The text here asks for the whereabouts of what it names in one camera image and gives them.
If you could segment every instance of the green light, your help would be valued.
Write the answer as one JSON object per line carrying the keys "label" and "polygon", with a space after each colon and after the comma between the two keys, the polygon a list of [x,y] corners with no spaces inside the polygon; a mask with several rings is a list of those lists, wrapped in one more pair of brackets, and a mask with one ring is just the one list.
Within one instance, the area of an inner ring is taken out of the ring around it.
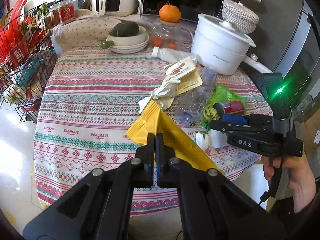
{"label": "green light", "polygon": [[281,94],[281,93],[283,92],[284,87],[285,87],[285,86],[279,88],[279,89],[277,90],[277,92],[275,93],[275,95]]}

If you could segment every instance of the tile floor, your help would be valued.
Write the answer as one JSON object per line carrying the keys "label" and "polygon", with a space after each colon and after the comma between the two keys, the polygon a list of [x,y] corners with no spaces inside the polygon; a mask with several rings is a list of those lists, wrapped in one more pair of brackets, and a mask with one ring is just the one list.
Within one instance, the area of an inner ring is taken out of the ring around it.
{"label": "tile floor", "polygon": [[[18,232],[42,209],[33,176],[33,137],[36,125],[19,123],[14,108],[0,108],[0,208]],[[256,202],[266,190],[261,164],[245,171],[235,184]],[[181,230],[178,208],[130,219],[137,240],[175,240]]]}

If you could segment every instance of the plastic bottle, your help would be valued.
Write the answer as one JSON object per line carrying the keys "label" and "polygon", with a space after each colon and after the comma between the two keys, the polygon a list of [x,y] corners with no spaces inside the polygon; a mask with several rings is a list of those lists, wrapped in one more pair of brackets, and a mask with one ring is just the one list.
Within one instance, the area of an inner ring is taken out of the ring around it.
{"label": "plastic bottle", "polygon": [[200,74],[202,85],[189,90],[174,111],[178,124],[194,126],[200,120],[202,111],[211,97],[216,84],[217,74],[212,68],[204,68]]}
{"label": "plastic bottle", "polygon": [[226,133],[212,129],[208,131],[208,134],[198,132],[196,134],[196,143],[203,151],[209,147],[216,149],[228,144]]}
{"label": "plastic bottle", "polygon": [[152,56],[159,57],[160,59],[167,61],[169,63],[175,63],[175,62],[178,62],[179,60],[185,59],[187,57],[191,57],[193,63],[197,64],[196,54],[192,54],[190,52],[178,51],[175,49],[154,47],[152,51]]}

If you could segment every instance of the patterned tablecloth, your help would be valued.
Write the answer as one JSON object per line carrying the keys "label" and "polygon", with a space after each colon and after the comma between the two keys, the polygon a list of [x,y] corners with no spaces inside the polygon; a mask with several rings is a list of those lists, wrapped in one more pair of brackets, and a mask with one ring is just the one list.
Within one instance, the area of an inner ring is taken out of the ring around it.
{"label": "patterned tablecloth", "polygon": [[[138,101],[161,84],[167,64],[151,58],[151,51],[148,47],[126,56],[87,46],[72,49],[58,59],[44,92],[34,140],[36,187],[43,205],[52,204],[92,169],[114,169],[134,157],[138,146],[128,139],[126,130],[139,117]],[[241,70],[232,76],[219,76],[218,83],[243,96],[248,113],[271,113]],[[173,117],[171,109],[166,112]],[[195,136],[195,128],[183,130]],[[260,158],[232,146],[209,148],[206,153],[230,180]],[[138,188],[132,214],[177,205],[175,189]]]}

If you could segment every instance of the gray refrigerator door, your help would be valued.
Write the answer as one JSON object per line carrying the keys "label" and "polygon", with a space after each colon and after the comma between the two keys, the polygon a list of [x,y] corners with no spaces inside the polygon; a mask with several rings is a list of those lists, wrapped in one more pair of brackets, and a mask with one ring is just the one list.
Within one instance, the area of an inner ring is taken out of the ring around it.
{"label": "gray refrigerator door", "polygon": [[[260,18],[256,30],[249,35],[257,46],[250,48],[248,55],[256,54],[263,65],[274,70],[287,51],[296,31],[303,0],[261,0],[260,3],[241,0],[241,2]],[[261,88],[264,83],[262,75],[245,63],[241,63],[240,67],[256,86]]]}

